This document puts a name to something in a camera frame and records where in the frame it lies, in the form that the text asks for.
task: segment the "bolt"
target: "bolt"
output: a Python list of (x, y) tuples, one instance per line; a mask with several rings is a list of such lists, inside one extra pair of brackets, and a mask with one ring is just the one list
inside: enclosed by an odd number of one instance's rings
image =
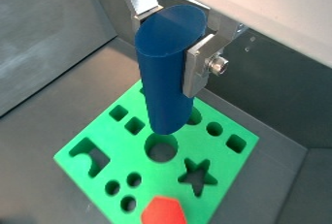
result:
[(215, 75), (219, 76), (228, 65), (228, 61), (220, 57), (219, 54), (214, 55), (212, 59), (208, 63), (208, 71)]

